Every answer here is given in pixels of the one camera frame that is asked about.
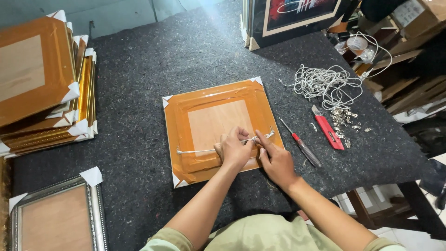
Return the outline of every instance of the tile floor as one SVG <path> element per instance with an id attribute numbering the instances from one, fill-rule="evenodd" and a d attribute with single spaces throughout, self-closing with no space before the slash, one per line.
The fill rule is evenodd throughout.
<path id="1" fill-rule="evenodd" d="M 361 187 L 357 188 L 356 191 L 358 191 L 369 213 L 375 213 L 391 207 L 389 198 L 392 196 L 403 196 L 396 184 L 376 185 L 371 188 Z M 341 209 L 346 213 L 354 214 L 355 211 L 347 194 L 340 194 L 333 197 L 333 199 L 339 203 Z M 388 227 L 372 230 L 372 232 L 379 237 L 385 237 L 403 244 L 408 251 L 446 251 L 446 241 L 433 240 L 424 232 L 392 229 Z"/>

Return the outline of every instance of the tangle of white cord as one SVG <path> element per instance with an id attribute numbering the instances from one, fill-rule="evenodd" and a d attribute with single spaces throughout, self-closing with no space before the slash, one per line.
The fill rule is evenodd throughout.
<path id="1" fill-rule="evenodd" d="M 355 34 L 355 39 L 358 37 L 358 35 L 363 36 L 363 37 L 365 38 L 365 40 L 367 40 L 369 43 L 371 43 L 371 44 L 373 44 L 373 45 L 376 45 L 377 49 L 376 49 L 376 51 L 375 51 L 375 54 L 373 55 L 372 62 L 375 60 L 376 54 L 377 54 L 377 52 L 378 52 L 378 48 L 381 48 L 382 50 L 384 50 L 385 52 L 387 52 L 387 54 L 389 54 L 389 56 L 390 56 L 390 63 L 389 63 L 389 65 L 388 65 L 386 68 L 382 69 L 380 72 L 378 72 L 378 73 L 376 73 L 376 74 L 373 74 L 373 75 L 371 75 L 371 76 L 368 76 L 368 78 L 374 77 L 374 76 L 380 74 L 381 72 L 385 71 L 385 69 L 389 68 L 389 66 L 391 66 L 392 61 L 393 61 L 392 54 L 390 54 L 390 52 L 389 52 L 388 50 L 384 49 L 382 46 L 379 46 L 379 45 L 378 45 L 378 41 L 377 41 L 374 37 L 372 37 L 372 36 L 370 36 L 370 35 L 367 35 L 367 34 L 363 34 L 362 32 L 358 31 L 358 32 Z M 370 41 L 367 37 L 372 38 L 375 42 Z"/>
<path id="2" fill-rule="evenodd" d="M 274 130 L 271 129 L 271 132 L 270 132 L 269 134 L 265 134 L 265 137 L 266 137 L 266 138 L 269 138 L 269 137 L 271 137 L 271 136 L 273 136 L 273 135 L 274 135 Z M 246 141 L 248 141 L 248 140 L 255 141 L 256 138 L 258 138 L 258 137 L 257 137 L 257 136 L 254 136 L 254 137 L 249 138 L 249 139 L 241 140 L 240 142 L 246 142 Z M 183 152 L 183 151 L 180 151 L 180 150 L 177 149 L 177 154 L 183 154 L 183 153 L 195 153 L 195 152 L 208 152 L 208 151 L 215 151 L 215 149 L 199 150 L 199 151 L 184 151 L 184 152 Z"/>
<path id="3" fill-rule="evenodd" d="M 342 71 L 336 72 L 332 69 L 340 68 Z M 350 108 L 349 105 L 363 93 L 361 87 L 362 80 L 360 78 L 351 78 L 350 73 L 339 65 L 325 69 L 308 68 L 301 64 L 301 67 L 294 75 L 294 84 L 286 85 L 279 79 L 284 86 L 294 86 L 294 92 L 303 94 L 308 100 L 322 96 L 322 107 L 325 110 L 332 110 L 337 107 L 342 109 Z M 360 94 L 351 97 L 343 87 L 349 85 L 360 89 Z"/>

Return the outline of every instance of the wall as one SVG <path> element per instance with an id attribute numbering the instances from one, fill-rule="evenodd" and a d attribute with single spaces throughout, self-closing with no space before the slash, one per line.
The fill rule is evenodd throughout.
<path id="1" fill-rule="evenodd" d="M 63 9 L 75 35 L 93 38 L 223 0 L 0 0 L 0 29 Z"/>

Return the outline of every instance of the silver picture frame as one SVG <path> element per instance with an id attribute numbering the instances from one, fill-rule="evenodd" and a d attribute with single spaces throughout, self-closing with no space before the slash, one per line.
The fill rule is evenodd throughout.
<path id="1" fill-rule="evenodd" d="M 104 207 L 100 184 L 92 187 L 81 176 L 63 180 L 51 186 L 30 193 L 14 206 L 11 212 L 11 242 L 9 250 L 23 251 L 21 248 L 21 211 L 23 207 L 31 203 L 43 200 L 49 196 L 56 195 L 80 186 L 84 186 L 86 191 L 85 196 L 88 206 L 87 211 L 88 217 L 90 219 L 89 223 L 93 243 L 91 249 L 93 251 L 108 251 Z"/>

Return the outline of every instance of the cardboard box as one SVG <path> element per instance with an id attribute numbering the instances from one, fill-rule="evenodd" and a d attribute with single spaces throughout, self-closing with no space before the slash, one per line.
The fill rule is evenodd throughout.
<path id="1" fill-rule="evenodd" d="M 437 33 L 446 24 L 446 0 L 408 0 L 391 15 L 407 39 Z"/>

